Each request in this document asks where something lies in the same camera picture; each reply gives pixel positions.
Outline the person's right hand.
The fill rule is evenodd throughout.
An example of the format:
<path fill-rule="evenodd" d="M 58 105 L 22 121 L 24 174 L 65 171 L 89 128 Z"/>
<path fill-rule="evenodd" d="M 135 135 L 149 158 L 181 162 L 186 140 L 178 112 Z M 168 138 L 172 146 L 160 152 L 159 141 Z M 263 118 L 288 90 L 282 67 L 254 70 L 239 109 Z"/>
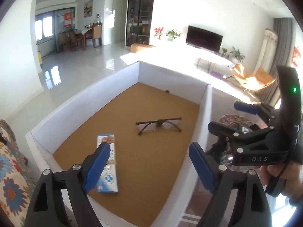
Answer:
<path fill-rule="evenodd" d="M 284 164 L 261 166 L 262 185 L 267 185 L 271 176 L 277 177 L 283 168 Z M 302 197 L 302 165 L 294 162 L 289 163 L 280 178 L 286 180 L 286 184 L 281 191 L 283 196 L 287 196 L 293 201 Z"/>

